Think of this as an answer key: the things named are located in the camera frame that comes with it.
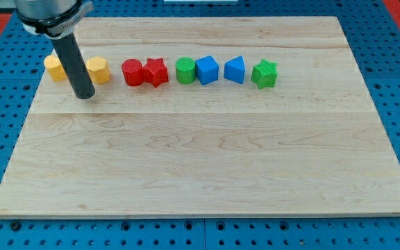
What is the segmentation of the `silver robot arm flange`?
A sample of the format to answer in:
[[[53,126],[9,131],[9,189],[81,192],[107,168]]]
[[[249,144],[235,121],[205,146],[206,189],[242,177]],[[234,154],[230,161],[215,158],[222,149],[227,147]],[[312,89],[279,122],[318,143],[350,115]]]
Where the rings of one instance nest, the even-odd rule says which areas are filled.
[[[26,31],[52,40],[71,34],[75,25],[94,10],[92,1],[82,0],[14,0],[14,4]]]

